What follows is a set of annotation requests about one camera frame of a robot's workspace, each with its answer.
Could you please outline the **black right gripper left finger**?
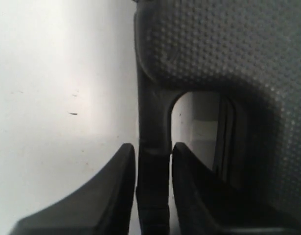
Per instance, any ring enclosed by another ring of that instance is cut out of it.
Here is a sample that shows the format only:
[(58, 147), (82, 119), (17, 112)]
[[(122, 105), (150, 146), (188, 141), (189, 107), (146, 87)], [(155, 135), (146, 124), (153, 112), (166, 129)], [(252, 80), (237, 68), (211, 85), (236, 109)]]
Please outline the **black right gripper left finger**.
[(19, 220), (12, 235), (126, 235), (134, 200), (134, 147), (123, 144), (78, 190)]

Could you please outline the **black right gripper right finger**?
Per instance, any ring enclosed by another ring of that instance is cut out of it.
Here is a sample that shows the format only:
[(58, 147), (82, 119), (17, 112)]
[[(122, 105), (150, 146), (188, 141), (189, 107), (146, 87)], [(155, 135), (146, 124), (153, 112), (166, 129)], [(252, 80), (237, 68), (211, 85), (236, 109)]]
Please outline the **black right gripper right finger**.
[(172, 183), (184, 235), (301, 235), (296, 219), (224, 183), (182, 142), (173, 148)]

